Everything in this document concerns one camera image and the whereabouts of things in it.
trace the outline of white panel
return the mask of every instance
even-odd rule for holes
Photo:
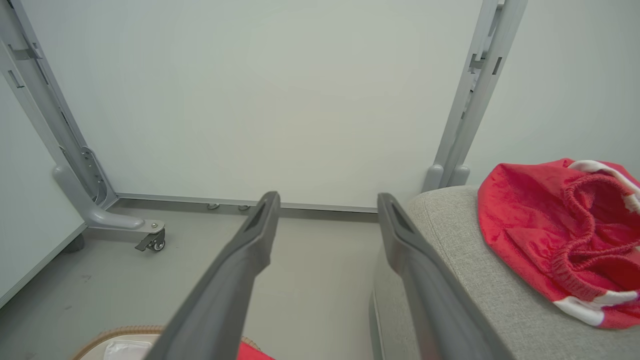
[[[640,177],[640,2],[529,1],[465,163],[620,163]]]
[[[22,0],[116,192],[420,191],[481,0]]]
[[[10,86],[0,75],[0,297],[83,224]]]

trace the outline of caster wheel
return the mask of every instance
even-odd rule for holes
[[[151,249],[153,251],[160,251],[160,250],[164,249],[164,240],[155,243],[154,246],[151,247]]]

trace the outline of gray floor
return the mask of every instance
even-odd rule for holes
[[[0,310],[0,359],[67,360],[101,331],[166,324],[245,219],[236,207],[125,200],[113,212],[164,220],[166,248],[87,230]],[[371,359],[367,306],[381,245],[371,215],[283,211],[244,335],[277,360]]]

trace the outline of red cloth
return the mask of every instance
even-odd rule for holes
[[[640,324],[640,188],[620,165],[498,165],[478,191],[484,240],[533,288],[594,326]]]
[[[260,350],[256,350],[251,345],[247,345],[246,343],[240,342],[240,349],[238,350],[237,360],[274,360],[272,357],[267,356],[267,354],[261,352]]]

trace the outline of gray fabric sofa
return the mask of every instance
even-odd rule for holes
[[[485,244],[477,187],[420,194],[404,207],[517,359],[640,359],[640,327],[597,329],[551,304]],[[371,297],[377,359],[420,359],[403,283],[380,250]]]

